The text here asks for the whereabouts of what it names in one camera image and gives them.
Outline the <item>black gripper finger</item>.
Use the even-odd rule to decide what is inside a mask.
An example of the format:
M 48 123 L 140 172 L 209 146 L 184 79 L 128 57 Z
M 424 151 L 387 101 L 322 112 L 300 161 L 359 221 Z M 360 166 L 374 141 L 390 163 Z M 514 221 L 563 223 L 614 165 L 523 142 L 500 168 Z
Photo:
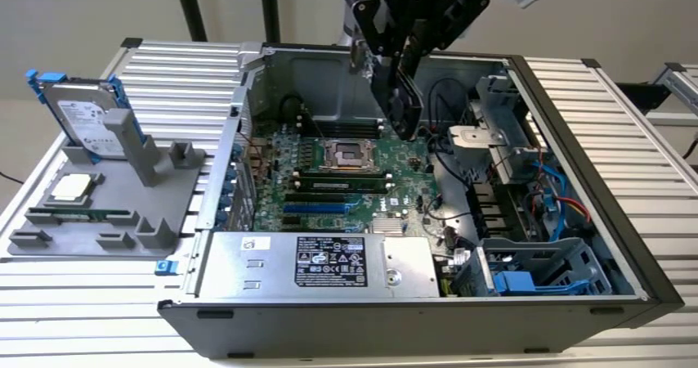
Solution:
M 444 50 L 459 38 L 488 6 L 488 0 L 444 0 L 432 10 L 419 36 L 419 49 Z
M 351 0 L 351 46 L 363 46 L 375 56 L 399 57 L 402 47 L 392 10 L 402 0 Z

